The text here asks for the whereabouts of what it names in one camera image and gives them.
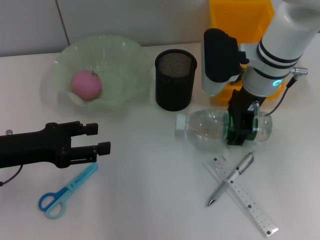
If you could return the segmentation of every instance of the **black mesh pen holder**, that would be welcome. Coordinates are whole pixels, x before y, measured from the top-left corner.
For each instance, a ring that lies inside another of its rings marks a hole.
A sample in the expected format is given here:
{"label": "black mesh pen holder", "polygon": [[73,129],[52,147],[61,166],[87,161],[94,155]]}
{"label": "black mesh pen holder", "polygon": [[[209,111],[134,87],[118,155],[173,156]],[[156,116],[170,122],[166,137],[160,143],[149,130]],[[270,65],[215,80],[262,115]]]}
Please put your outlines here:
{"label": "black mesh pen holder", "polygon": [[168,111],[186,108],[192,98],[196,58],[181,49],[170,49],[155,59],[155,100]]}

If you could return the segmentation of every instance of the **ruler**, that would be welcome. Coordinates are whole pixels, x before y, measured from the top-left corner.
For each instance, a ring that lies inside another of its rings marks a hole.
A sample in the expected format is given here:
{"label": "ruler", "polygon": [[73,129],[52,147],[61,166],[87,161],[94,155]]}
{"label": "ruler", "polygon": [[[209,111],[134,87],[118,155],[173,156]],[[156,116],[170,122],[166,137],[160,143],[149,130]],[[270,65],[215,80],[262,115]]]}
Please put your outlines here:
{"label": "ruler", "polygon": [[259,207],[245,186],[239,181],[239,177],[229,181],[231,171],[227,160],[223,156],[214,158],[213,161],[210,162],[210,165],[218,171],[224,181],[228,182],[228,190],[236,196],[237,200],[242,204],[244,210],[264,236],[270,237],[279,230],[275,223]]}

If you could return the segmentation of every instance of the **pink ball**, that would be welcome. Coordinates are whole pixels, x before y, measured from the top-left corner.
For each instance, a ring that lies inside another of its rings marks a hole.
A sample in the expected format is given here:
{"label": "pink ball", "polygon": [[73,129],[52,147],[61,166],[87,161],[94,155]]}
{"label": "pink ball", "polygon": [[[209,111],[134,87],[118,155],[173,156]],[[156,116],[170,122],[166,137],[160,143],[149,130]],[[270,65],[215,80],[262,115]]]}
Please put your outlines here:
{"label": "pink ball", "polygon": [[83,100],[94,99],[101,93],[101,80],[93,71],[79,71],[71,80],[71,90]]}

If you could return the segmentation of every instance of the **green bottle label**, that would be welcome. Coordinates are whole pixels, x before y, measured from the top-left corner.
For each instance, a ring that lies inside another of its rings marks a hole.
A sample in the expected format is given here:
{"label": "green bottle label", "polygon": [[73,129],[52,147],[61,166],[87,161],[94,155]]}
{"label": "green bottle label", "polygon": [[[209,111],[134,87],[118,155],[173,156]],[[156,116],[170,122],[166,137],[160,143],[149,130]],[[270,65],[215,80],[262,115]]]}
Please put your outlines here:
{"label": "green bottle label", "polygon": [[[227,130],[227,135],[225,139],[232,139],[235,137],[236,135],[236,131],[235,131],[235,124],[234,124],[234,119],[231,116],[231,114],[229,113],[229,120],[228,120],[228,125],[227,125],[227,129],[225,127],[224,130]],[[248,136],[246,136],[246,140],[248,141],[253,141],[255,140],[256,136],[258,133],[258,119],[254,119],[253,123],[252,123],[252,133],[250,133]]]}

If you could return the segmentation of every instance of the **silver pen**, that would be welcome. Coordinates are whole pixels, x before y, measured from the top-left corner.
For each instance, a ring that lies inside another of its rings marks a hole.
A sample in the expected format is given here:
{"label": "silver pen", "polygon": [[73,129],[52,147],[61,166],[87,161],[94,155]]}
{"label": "silver pen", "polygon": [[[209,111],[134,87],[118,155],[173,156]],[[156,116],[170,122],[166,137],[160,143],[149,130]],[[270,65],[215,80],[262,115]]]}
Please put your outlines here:
{"label": "silver pen", "polygon": [[244,171],[254,162],[254,151],[249,152],[247,155],[244,156],[242,161],[240,162],[239,166],[232,171],[228,179],[218,188],[217,191],[213,193],[211,196],[207,206],[209,207],[211,204],[213,204],[218,198],[221,197],[221,195],[227,190],[229,187],[229,183],[233,183],[233,181],[241,174],[244,173]]}

